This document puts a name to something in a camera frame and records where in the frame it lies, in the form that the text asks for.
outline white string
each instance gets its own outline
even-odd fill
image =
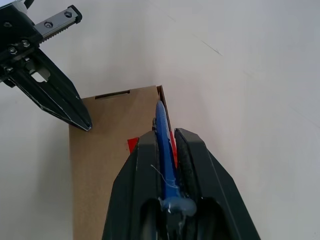
[[[150,166],[153,167],[154,170],[156,170],[157,173],[161,175],[163,181],[164,181],[169,187],[174,188],[174,189],[178,189],[178,186],[175,185],[175,180],[168,179],[168,181],[172,181],[172,182],[173,182],[173,185],[169,184],[169,183],[165,180],[163,174],[162,174],[161,172],[159,172],[159,170],[158,170],[155,166],[153,166],[152,164],[150,164]]]

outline brown cardboard box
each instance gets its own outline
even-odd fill
[[[101,240],[113,182],[130,155],[127,140],[152,129],[157,101],[164,101],[162,87],[158,90],[150,86],[83,99],[93,128],[69,127],[74,240]]]

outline cardboard box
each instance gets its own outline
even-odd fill
[[[163,89],[132,89],[83,99],[93,128],[69,127],[73,239],[101,240],[113,182],[130,155],[128,140],[152,129]]]

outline screw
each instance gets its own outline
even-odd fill
[[[27,40],[22,40],[21,43],[25,48],[30,46],[30,43]]]
[[[5,70],[7,71],[7,73],[12,72],[14,69],[13,67],[6,67]]]
[[[8,48],[8,51],[12,55],[16,55],[18,53],[17,49],[15,49],[13,46]]]
[[[12,27],[12,24],[11,24],[10,22],[6,21],[6,22],[3,24],[3,26],[4,26],[5,28],[11,28],[11,27]]]
[[[66,11],[66,12],[64,12],[64,15],[65,15],[67,18],[72,18],[72,12]]]
[[[44,26],[45,26],[46,28],[48,28],[48,29],[52,29],[52,27],[53,27],[54,25],[52,24],[52,22],[46,21],[46,22],[44,23]]]

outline white surface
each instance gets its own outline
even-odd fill
[[[318,1],[36,0],[29,16],[71,4],[83,21],[41,49],[82,97],[163,85],[262,239],[320,239]],[[0,239],[72,239],[67,124],[4,84],[0,113]]]

